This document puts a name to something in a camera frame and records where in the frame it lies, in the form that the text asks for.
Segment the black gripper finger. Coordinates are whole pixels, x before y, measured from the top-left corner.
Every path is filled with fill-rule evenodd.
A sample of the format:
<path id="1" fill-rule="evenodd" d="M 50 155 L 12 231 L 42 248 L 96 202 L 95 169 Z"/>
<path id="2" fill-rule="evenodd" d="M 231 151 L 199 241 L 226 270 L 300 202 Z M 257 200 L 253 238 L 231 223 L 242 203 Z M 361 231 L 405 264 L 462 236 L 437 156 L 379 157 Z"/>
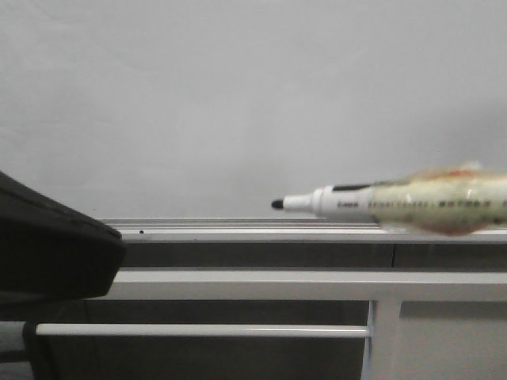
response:
<path id="1" fill-rule="evenodd" d="M 1 319 L 106 295 L 127 252 L 112 227 L 1 175 Z"/>

